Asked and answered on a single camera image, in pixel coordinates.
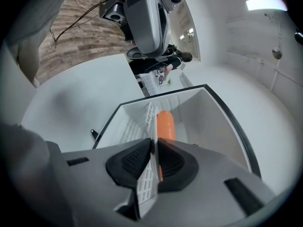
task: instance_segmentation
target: orange cylinder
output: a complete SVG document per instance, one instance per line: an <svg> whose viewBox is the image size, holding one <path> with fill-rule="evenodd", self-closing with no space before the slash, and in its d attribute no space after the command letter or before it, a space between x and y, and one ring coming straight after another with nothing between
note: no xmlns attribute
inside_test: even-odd
<svg viewBox="0 0 303 227"><path fill-rule="evenodd" d="M174 117L168 111L161 111L157 115L158 138L176 140Z"/></svg>

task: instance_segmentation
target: black bracket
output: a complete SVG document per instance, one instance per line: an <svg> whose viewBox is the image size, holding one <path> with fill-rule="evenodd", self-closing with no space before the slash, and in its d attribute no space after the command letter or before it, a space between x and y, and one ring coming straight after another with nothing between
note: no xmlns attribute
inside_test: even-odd
<svg viewBox="0 0 303 227"><path fill-rule="evenodd" d="M90 133L94 137L94 139L97 140L97 137L98 137L99 133L94 131L93 129L90 130Z"/></svg>

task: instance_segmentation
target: white bin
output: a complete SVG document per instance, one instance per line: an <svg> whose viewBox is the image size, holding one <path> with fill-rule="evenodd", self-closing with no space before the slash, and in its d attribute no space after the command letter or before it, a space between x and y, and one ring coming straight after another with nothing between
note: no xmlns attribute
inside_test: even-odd
<svg viewBox="0 0 303 227"><path fill-rule="evenodd" d="M215 97L218 99L208 86L197 86L122 104L100 134L97 148L142 138L157 140L156 114L166 110L174 117L177 141L220 152L258 175L258 163L244 132L227 106ZM147 178L152 181L147 174L138 186ZM152 193L139 195L144 191L152 189L138 189L139 204L152 197Z"/></svg>

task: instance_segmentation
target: wooden floor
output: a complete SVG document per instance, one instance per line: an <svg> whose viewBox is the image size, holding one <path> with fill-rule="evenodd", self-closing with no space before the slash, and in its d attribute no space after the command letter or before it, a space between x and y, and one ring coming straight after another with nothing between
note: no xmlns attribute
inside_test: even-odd
<svg viewBox="0 0 303 227"><path fill-rule="evenodd" d="M91 8L100 0L78 0L86 8ZM76 0L65 0L55 20L52 31L57 37L65 28L87 11ZM79 24L93 18L98 8L90 12ZM51 33L39 48L40 67L37 79L44 83L58 73L95 58L126 53L132 46L117 25L96 16L91 21L65 32L55 44Z"/></svg>

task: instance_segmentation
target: ceiling light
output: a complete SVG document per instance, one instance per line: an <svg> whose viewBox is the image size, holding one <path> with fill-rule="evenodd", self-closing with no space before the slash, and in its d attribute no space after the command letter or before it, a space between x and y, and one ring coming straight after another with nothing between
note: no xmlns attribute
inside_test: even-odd
<svg viewBox="0 0 303 227"><path fill-rule="evenodd" d="M286 5L282 0L248 0L246 1L249 11L258 9L277 9L287 11Z"/></svg>

